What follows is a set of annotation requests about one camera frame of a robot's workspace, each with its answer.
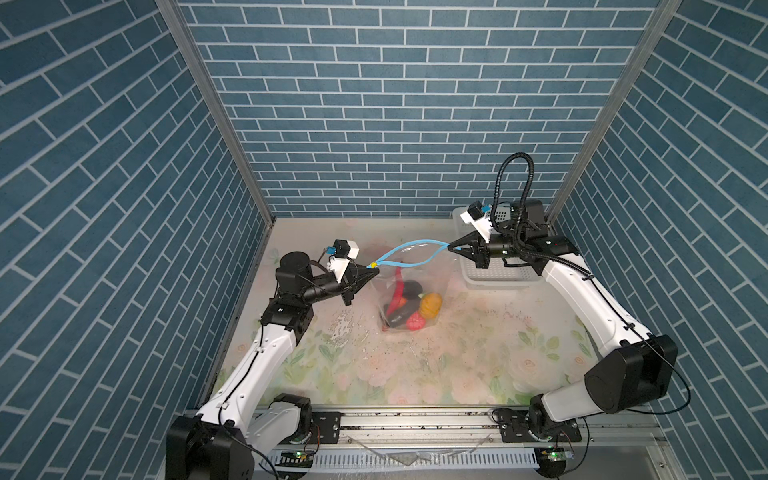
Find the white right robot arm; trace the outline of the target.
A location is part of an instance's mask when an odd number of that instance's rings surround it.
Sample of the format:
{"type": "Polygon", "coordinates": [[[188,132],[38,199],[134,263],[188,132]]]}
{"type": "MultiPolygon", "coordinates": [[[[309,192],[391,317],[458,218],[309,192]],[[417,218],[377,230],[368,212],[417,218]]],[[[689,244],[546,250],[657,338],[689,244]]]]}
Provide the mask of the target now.
{"type": "Polygon", "coordinates": [[[448,246],[487,269],[493,260],[508,266],[519,259],[551,285],[575,311],[599,353],[581,379],[535,396],[529,425],[544,430],[576,418],[632,410],[664,397],[678,347],[636,320],[603,287],[571,240],[551,232],[538,201],[515,204],[499,221],[495,206],[475,202],[453,212],[461,237],[448,246]]]}

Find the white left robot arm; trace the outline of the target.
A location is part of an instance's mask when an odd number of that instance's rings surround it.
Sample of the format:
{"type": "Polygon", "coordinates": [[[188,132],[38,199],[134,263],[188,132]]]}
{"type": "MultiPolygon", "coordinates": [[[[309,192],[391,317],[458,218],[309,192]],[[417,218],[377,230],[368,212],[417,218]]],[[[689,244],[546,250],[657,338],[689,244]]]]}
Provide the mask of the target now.
{"type": "Polygon", "coordinates": [[[256,408],[281,365],[295,350],[314,317],[315,303],[354,296],[379,272],[356,263],[358,245],[338,239],[319,274],[317,261],[294,251],[275,271],[276,290],[260,318],[260,330],[228,380],[192,417],[179,416],[166,437],[168,479],[250,479],[262,462],[277,472],[268,453],[285,440],[308,438],[313,427],[311,402],[281,394],[266,413],[256,408]]]}

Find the pink round food ball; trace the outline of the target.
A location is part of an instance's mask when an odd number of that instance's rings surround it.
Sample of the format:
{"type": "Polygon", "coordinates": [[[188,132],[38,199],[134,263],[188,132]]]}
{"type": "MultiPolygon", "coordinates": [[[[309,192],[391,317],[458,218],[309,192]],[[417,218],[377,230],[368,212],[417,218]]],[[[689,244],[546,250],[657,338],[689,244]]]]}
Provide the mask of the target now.
{"type": "Polygon", "coordinates": [[[410,331],[418,331],[426,326],[426,322],[424,317],[415,312],[406,320],[406,327],[410,331]]]}

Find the yellow food ball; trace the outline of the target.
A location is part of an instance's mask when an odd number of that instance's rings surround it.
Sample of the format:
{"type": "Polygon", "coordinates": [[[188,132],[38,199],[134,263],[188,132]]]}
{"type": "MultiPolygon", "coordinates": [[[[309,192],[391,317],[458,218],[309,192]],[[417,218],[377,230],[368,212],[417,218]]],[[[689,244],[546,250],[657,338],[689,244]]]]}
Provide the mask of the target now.
{"type": "Polygon", "coordinates": [[[440,314],[442,304],[443,298],[439,293],[426,293],[420,299],[419,314],[425,320],[434,320],[440,314]]]}

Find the red chili pepper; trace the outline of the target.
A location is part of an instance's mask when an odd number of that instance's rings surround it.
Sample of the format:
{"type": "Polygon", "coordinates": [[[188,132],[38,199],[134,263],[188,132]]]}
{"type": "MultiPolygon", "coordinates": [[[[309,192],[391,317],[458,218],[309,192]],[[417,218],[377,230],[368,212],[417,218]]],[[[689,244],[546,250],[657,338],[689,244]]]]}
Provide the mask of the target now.
{"type": "Polygon", "coordinates": [[[392,298],[388,304],[386,315],[389,316],[401,307],[401,302],[404,294],[404,281],[397,279],[395,282],[395,288],[392,298]]]}

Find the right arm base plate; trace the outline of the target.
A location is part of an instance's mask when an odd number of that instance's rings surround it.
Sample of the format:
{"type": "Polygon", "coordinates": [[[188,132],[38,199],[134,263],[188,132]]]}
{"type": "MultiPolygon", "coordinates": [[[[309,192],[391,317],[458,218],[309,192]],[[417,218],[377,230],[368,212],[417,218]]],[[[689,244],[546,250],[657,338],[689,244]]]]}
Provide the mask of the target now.
{"type": "Polygon", "coordinates": [[[553,422],[539,410],[494,408],[490,418],[497,425],[504,443],[576,443],[582,440],[575,420],[553,422]]]}

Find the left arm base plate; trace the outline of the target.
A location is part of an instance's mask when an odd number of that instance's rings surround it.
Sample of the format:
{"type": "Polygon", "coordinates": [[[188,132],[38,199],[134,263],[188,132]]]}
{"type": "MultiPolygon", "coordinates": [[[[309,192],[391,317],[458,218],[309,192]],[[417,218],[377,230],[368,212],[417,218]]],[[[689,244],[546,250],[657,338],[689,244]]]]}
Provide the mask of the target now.
{"type": "Polygon", "coordinates": [[[312,445],[335,445],[339,442],[342,413],[315,411],[312,420],[300,420],[298,430],[279,442],[280,446],[309,448],[312,445]]]}

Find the long black food piece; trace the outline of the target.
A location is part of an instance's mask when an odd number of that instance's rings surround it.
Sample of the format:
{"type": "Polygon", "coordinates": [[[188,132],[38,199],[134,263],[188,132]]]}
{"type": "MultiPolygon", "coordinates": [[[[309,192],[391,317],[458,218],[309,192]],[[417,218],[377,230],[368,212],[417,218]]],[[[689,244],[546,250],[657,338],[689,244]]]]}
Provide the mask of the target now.
{"type": "Polygon", "coordinates": [[[387,316],[386,311],[389,303],[386,305],[384,321],[388,328],[402,327],[406,320],[419,308],[421,295],[424,292],[422,285],[415,280],[404,281],[404,285],[401,307],[387,316]]]}

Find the clear zip top bag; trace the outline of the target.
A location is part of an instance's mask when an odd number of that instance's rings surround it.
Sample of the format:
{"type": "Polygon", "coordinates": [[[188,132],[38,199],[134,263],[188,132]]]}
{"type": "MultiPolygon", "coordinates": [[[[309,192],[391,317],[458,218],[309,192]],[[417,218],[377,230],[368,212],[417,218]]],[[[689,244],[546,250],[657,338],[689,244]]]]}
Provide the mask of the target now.
{"type": "Polygon", "coordinates": [[[458,256],[444,241],[406,242],[368,264],[381,329],[414,333],[437,324],[447,309],[447,291],[458,256]]]}

